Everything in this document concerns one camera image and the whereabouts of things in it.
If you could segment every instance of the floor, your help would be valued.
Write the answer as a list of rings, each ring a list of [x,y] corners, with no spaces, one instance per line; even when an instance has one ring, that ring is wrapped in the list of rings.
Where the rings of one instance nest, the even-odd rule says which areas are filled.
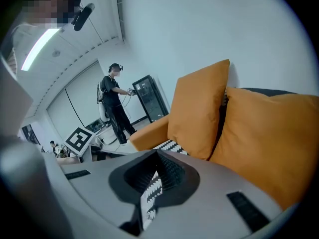
[[[145,119],[145,120],[133,125],[133,127],[137,131],[137,130],[140,130],[143,127],[147,126],[148,124],[150,124],[149,119]],[[126,135],[127,139],[130,137],[130,135],[126,132],[126,130],[124,131],[124,134]],[[129,141],[126,145],[120,145],[120,143],[117,139],[109,145],[104,145],[103,150],[116,151],[116,152],[122,152],[122,153],[127,153],[127,154],[136,152],[136,149]]]

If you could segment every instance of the white ceiling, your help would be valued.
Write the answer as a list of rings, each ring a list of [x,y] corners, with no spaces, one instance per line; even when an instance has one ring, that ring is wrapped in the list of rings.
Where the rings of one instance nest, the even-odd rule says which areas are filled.
[[[95,9],[80,31],[74,31],[68,24],[57,32],[44,46],[28,71],[21,67],[25,58],[45,29],[29,25],[20,26],[14,34],[13,45],[17,61],[17,80],[33,98],[33,104],[26,118],[35,116],[39,106],[45,100],[47,93],[70,66],[78,59],[84,58],[101,44],[122,38],[119,27],[119,17],[116,0],[82,0],[82,7],[93,3]],[[74,76],[84,68],[81,62],[77,70],[72,70]]]

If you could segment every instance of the mini fridge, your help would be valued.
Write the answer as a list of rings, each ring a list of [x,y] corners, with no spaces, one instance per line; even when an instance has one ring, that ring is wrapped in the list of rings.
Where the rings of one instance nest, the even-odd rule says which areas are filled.
[[[150,75],[133,82],[133,87],[151,123],[168,114],[160,92]]]

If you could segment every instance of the black t-shirt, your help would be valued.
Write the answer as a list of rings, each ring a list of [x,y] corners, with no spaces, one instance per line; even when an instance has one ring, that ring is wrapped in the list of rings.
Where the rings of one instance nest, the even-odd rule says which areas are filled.
[[[107,106],[118,106],[121,104],[119,93],[112,91],[112,88],[118,87],[119,84],[110,76],[104,76],[101,82],[101,89],[106,90],[103,95],[103,103]]]

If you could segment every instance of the fluorescent light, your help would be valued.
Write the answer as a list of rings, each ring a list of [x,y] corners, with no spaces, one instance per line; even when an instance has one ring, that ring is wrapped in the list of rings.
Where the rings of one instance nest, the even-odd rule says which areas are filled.
[[[21,70],[27,71],[30,69],[33,61],[41,51],[41,49],[45,46],[45,44],[48,42],[48,40],[51,39],[51,37],[59,31],[59,28],[55,29],[48,29],[46,32],[37,40],[35,45],[32,47],[31,51],[29,52],[28,56],[26,57],[23,66]]]

